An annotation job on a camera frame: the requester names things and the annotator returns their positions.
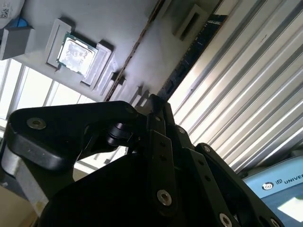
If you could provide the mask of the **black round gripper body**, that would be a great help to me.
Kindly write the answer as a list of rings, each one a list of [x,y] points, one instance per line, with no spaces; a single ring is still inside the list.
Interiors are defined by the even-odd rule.
[[[171,154],[130,154],[58,192],[41,227],[219,227],[219,212]]]

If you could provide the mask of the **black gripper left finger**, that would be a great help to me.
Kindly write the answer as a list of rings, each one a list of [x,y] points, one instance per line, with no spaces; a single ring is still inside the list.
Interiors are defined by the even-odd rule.
[[[151,95],[140,113],[124,101],[14,111],[4,133],[4,174],[41,217],[61,190],[130,154],[171,154],[163,107]]]

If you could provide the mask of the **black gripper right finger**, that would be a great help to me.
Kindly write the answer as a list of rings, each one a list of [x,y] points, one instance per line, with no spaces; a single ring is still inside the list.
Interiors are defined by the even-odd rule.
[[[191,224],[206,227],[282,227],[282,221],[207,144],[194,146],[175,124],[169,103],[163,107],[167,135],[186,183]]]

